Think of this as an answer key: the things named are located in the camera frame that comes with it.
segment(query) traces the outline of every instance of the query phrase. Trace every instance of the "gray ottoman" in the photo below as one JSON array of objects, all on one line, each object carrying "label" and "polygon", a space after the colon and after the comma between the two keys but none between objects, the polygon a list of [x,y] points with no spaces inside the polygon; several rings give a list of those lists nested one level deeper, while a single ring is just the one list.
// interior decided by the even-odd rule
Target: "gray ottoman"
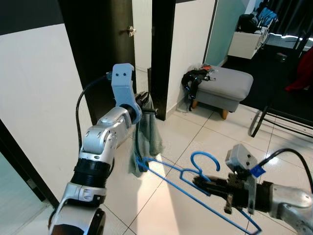
[{"label": "gray ottoman", "polygon": [[222,109],[222,118],[226,119],[228,112],[235,112],[239,102],[244,100],[250,91],[253,77],[237,70],[213,66],[216,71],[211,79],[215,81],[202,81],[198,86],[193,108],[198,102]]}]

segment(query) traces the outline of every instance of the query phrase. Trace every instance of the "white cabinet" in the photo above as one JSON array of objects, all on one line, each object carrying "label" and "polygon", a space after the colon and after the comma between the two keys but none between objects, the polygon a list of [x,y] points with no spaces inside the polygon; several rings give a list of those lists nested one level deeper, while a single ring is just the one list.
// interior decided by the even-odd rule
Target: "white cabinet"
[{"label": "white cabinet", "polygon": [[235,32],[230,44],[228,55],[252,59],[254,54],[265,43],[268,28],[262,27],[254,33]]}]

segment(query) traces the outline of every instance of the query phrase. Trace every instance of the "white tile floor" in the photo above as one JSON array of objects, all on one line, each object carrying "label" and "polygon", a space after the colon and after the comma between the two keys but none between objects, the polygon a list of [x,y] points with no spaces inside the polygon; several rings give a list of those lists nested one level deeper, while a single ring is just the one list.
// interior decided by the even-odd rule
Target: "white tile floor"
[{"label": "white tile floor", "polygon": [[[197,157],[196,162],[206,174],[227,177],[230,170],[224,164],[226,153],[235,144],[243,143],[260,161],[274,150],[291,147],[303,154],[313,169],[313,141],[264,123],[255,138],[248,136],[248,128],[256,110],[240,105],[235,113],[222,120],[217,112],[199,107],[186,112],[186,105],[180,107],[165,122],[158,121],[165,149],[159,160],[180,167],[192,167],[190,154],[202,150],[214,155],[221,163],[216,172],[211,160]],[[197,202],[177,191],[157,176],[147,172],[136,178],[128,172],[129,152],[132,140],[128,139],[116,153],[115,169],[108,180],[108,196],[103,207],[107,213],[105,235],[191,235],[191,234],[239,234],[244,233],[220,219]],[[201,192],[179,180],[178,172],[157,163],[150,167],[167,179],[175,182],[189,193],[206,202],[215,210],[223,212],[224,201],[216,196],[206,197]],[[265,166],[267,171],[260,181],[267,180],[277,184],[309,189],[307,176],[301,163],[291,154],[281,155]],[[50,212],[38,216],[41,221],[36,228],[46,230],[46,220]],[[263,229],[263,234],[295,234],[283,221],[269,218],[268,214],[252,216]],[[233,210],[232,220],[250,231],[255,228],[248,224],[237,211]],[[25,229],[31,233],[34,220]]]}]

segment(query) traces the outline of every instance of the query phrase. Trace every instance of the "door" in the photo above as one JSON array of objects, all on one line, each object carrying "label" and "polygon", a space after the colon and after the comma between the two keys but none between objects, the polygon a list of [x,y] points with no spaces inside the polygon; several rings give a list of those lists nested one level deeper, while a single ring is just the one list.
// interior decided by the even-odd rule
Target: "door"
[{"label": "door", "polygon": [[[76,67],[83,88],[117,63],[135,67],[131,0],[71,1],[59,0]],[[135,74],[133,77],[135,91]],[[109,81],[103,81],[86,93],[92,123],[115,106]]]}]

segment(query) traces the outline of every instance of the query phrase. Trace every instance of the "gray towel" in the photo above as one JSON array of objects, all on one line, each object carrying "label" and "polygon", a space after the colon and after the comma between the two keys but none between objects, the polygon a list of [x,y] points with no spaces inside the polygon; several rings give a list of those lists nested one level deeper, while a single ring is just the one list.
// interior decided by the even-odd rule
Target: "gray towel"
[{"label": "gray towel", "polygon": [[[153,102],[149,95],[149,101],[144,105],[144,109],[153,109]],[[142,114],[140,122],[136,125],[134,131],[134,148],[131,156],[129,172],[140,177],[142,172],[139,171],[135,154],[136,142],[141,157],[156,158],[163,151],[162,139],[157,129],[157,119],[155,115]]]}]

